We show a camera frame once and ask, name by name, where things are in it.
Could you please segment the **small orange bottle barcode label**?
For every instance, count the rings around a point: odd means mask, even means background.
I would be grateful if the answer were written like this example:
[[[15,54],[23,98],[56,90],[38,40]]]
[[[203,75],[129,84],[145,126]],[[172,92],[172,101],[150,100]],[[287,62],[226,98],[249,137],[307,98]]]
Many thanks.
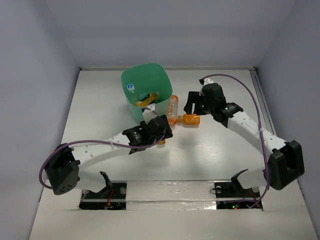
[[[166,140],[164,139],[164,140],[159,141],[158,145],[164,145],[165,143],[166,143]]]

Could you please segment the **small orange bottle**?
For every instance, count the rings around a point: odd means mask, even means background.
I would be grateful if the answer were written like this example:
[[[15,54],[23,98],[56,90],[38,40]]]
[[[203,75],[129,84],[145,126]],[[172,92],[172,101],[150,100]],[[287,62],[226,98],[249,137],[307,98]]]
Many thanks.
[[[199,115],[196,114],[184,114],[179,115],[177,117],[177,123],[178,124],[184,124],[188,126],[198,126],[201,122],[201,118]]]

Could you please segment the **tall orange bottle white cap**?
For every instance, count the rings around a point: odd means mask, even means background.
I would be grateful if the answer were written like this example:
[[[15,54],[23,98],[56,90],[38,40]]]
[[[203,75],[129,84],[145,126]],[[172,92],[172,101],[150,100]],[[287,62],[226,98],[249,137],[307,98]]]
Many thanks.
[[[169,103],[166,117],[171,128],[175,127],[178,123],[178,104],[179,98],[176,95],[172,95]]]

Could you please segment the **orange bottle blue label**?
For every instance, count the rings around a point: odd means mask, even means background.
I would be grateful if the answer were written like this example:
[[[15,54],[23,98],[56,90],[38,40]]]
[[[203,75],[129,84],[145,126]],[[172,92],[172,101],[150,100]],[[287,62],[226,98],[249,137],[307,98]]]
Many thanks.
[[[146,107],[150,104],[153,104],[157,99],[159,95],[156,92],[148,93],[144,98],[141,100],[138,100],[134,105],[136,107]]]

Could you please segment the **clear crushed plastic bottle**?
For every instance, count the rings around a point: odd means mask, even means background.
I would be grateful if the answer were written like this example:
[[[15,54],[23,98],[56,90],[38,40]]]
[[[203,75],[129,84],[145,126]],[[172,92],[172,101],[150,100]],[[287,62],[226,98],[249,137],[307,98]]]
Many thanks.
[[[133,94],[135,93],[135,86],[132,84],[132,83],[129,83],[127,86],[127,91],[130,93],[130,94]]]

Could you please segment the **green plastic bottle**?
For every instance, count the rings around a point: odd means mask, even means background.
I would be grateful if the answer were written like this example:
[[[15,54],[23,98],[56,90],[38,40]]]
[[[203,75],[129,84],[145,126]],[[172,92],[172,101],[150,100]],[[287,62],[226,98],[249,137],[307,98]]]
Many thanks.
[[[165,98],[158,97],[157,99],[155,99],[154,103],[155,104],[159,104],[159,103],[162,103],[165,100],[166,100]]]

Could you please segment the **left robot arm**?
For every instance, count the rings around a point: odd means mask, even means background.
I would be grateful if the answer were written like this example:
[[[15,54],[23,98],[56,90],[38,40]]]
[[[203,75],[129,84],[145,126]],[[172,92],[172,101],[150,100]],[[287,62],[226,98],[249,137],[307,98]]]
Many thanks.
[[[86,171],[92,165],[118,156],[128,156],[173,137],[165,115],[142,121],[108,140],[79,140],[59,145],[45,160],[40,172],[46,173],[47,186],[55,195],[73,189],[90,190],[104,198],[110,194],[111,181],[103,170]]]

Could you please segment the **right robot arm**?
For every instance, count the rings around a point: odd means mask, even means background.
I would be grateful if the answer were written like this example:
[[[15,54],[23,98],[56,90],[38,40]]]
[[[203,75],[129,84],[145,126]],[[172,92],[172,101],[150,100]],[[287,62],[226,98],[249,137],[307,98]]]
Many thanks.
[[[183,110],[188,115],[211,115],[266,160],[266,166],[242,170],[231,178],[230,190],[235,196],[242,196],[252,187],[268,186],[280,191],[305,173],[302,146],[260,127],[238,104],[226,101],[219,84],[209,83],[201,91],[190,91]]]

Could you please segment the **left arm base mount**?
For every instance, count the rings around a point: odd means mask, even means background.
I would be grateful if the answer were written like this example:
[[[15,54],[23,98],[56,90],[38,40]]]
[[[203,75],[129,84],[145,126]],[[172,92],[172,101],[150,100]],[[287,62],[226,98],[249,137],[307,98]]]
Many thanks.
[[[98,192],[83,190],[78,207],[81,210],[126,210],[127,182],[111,181],[100,171],[104,179],[104,188]]]

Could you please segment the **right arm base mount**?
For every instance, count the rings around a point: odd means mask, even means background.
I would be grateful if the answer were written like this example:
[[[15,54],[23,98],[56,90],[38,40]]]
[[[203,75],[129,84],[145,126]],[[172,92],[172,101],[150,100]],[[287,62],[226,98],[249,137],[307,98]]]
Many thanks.
[[[209,193],[216,197],[218,210],[263,209],[259,187],[243,188],[238,181],[245,171],[247,169],[235,174],[229,181],[214,183]]]

